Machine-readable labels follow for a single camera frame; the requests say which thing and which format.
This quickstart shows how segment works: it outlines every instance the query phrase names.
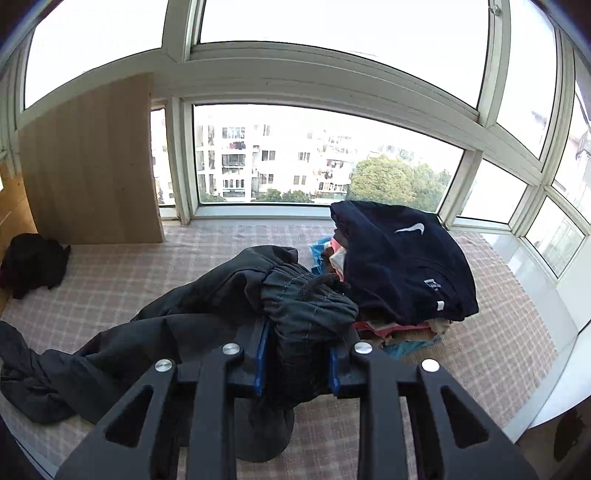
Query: glass pane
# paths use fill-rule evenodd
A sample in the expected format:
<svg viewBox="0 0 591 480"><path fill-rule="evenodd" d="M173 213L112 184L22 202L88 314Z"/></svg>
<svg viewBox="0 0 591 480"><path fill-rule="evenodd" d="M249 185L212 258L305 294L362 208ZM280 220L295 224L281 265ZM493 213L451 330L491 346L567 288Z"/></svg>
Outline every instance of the glass pane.
<svg viewBox="0 0 591 480"><path fill-rule="evenodd" d="M583 233L549 198L525 236L558 277L583 241Z"/></svg>
<svg viewBox="0 0 591 480"><path fill-rule="evenodd" d="M164 109L154 110L150 114L152 136L152 167L156 183L158 205L174 205L173 181L168 162L168 144L166 141L166 119Z"/></svg>
<svg viewBox="0 0 591 480"><path fill-rule="evenodd" d="M591 134L579 87L575 88L569 137L553 186L591 222Z"/></svg>
<svg viewBox="0 0 591 480"><path fill-rule="evenodd" d="M497 122L540 156L556 86L554 28L531 0L511 0L509 70Z"/></svg>
<svg viewBox="0 0 591 480"><path fill-rule="evenodd" d="M509 223L526 187L517 177L482 160L460 216Z"/></svg>
<svg viewBox="0 0 591 480"><path fill-rule="evenodd" d="M222 133L214 147L195 148L196 158L204 151L221 158L204 165L220 189L201 188L202 202L357 199L435 212L463 152L404 128L309 108L203 105L193 115L195 125ZM223 137L235 125L240 153L235 139Z"/></svg>
<svg viewBox="0 0 591 480"><path fill-rule="evenodd" d="M25 108L96 67L162 46L168 0L64 0L35 29Z"/></svg>
<svg viewBox="0 0 591 480"><path fill-rule="evenodd" d="M207 1L200 41L229 40L297 43L359 55L476 106L488 42L488 1Z"/></svg>

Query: checkered blanket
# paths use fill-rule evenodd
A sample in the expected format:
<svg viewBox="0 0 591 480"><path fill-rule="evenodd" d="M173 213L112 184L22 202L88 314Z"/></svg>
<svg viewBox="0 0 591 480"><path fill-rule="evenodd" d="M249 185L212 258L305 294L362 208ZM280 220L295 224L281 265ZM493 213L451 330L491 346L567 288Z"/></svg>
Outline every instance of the checkered blanket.
<svg viewBox="0 0 591 480"><path fill-rule="evenodd" d="M296 247L312 265L309 245L332 233L322 226L245 226L215 220L190 226L165 225L163 244L78 245L72 248L61 287L41 288L23 301L11 300L2 320L22 332L37 352L74 352L96 333L128 321L171 288L200 277L246 247ZM472 268L480 313L455 323L438 344L405 361L436 358L499 426L530 398L557 352L544 323L517 279L491 246L475 233L452 234ZM73 417L54 426L32 424L0 395L6 424L59 466L92 425ZM241 479L355 479L359 403L325 395L295 409L290 445L264 464L238 461ZM413 450L404 415L407 450ZM409 462L410 478L416 478ZM179 462L183 478L185 458Z"/></svg>

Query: metal screw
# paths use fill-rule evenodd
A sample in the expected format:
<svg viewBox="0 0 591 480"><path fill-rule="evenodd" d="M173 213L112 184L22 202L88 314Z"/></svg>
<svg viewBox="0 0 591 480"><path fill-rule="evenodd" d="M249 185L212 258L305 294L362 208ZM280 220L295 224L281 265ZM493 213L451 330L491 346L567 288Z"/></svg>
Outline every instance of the metal screw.
<svg viewBox="0 0 591 480"><path fill-rule="evenodd" d="M355 344L355 351L361 353L361 355L367 355L372 350L371 343L368 342L357 342Z"/></svg>
<svg viewBox="0 0 591 480"><path fill-rule="evenodd" d="M158 360L155 365L155 369L157 372L167 372L173 367L173 362L168 358L163 358L162 360Z"/></svg>
<svg viewBox="0 0 591 480"><path fill-rule="evenodd" d="M240 345L237 343L227 343L222 347L222 352L226 355L236 355L240 351Z"/></svg>
<svg viewBox="0 0 591 480"><path fill-rule="evenodd" d="M489 7L488 10L495 17L500 17L501 16L502 10L501 10L501 7L499 7L498 5L494 5L493 7Z"/></svg>
<svg viewBox="0 0 591 480"><path fill-rule="evenodd" d="M427 358L423 360L423 363L421 363L421 367L423 367L423 370L425 370L425 372L434 373L437 370L439 370L439 363L437 362L437 360L434 360L433 358Z"/></svg>

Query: window frame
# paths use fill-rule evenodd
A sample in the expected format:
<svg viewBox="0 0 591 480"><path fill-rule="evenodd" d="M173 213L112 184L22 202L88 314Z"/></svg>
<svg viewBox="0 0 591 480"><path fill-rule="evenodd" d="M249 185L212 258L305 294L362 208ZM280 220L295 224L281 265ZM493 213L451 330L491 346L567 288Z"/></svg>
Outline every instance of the window frame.
<svg viewBox="0 0 591 480"><path fill-rule="evenodd" d="M31 32L17 54L8 60L5 69L11 101L0 102L0 143L5 149L5 153L0 153L3 157L0 161L7 162L11 172L20 171L16 155L17 131L51 108L114 80L152 72L155 79L152 108L165 107L171 175L173 186L178 190L175 191L177 209L174 215L183 223L204 216L236 215L235 212L242 207L244 215L285 216L289 211L289 215L297 218L326 218L328 208L320 205L292 205L288 210L280 203L272 206L246 204L249 208L233 205L230 208L203 204L199 200L193 105L269 103L361 116L463 148L465 153L438 208L438 214L450 229L507 233L504 225L493 222L462 225L465 222L457 217L480 160L485 156L492 164L528 184L509 222L510 233L523 238L543 199L548 196L584 233L584 244L591 235L591 225L551 187L570 125L574 95L573 47L567 36L555 26L556 91L548 134L540 159L537 159L496 124L508 67L511 9L509 0L489 0L489 4L489 40L477 108L406 72L343 52L274 42L193 45L193 39L199 38L204 0L178 0L168 4L161 48L89 70L25 110L24 84ZM270 125L261 126L261 135L272 134L267 131L267 127L271 130ZM205 151L210 145L206 143L204 131L203 137ZM541 256L537 254L535 258L540 260Z"/></svg>

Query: wooden panel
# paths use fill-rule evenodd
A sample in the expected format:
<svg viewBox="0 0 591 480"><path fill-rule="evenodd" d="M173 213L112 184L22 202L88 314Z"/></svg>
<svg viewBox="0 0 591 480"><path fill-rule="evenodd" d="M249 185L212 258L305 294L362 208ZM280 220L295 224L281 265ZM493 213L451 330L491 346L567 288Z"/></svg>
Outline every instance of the wooden panel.
<svg viewBox="0 0 591 480"><path fill-rule="evenodd" d="M162 242L151 164L150 74L69 100L18 131L40 234L67 244Z"/></svg>
<svg viewBox="0 0 591 480"><path fill-rule="evenodd" d="M4 189L0 191L0 259L10 244L10 240L19 233L35 233L35 223L29 210L27 194L21 176L8 178L8 167L0 165L0 177ZM8 293L0 289L0 314L8 301Z"/></svg>

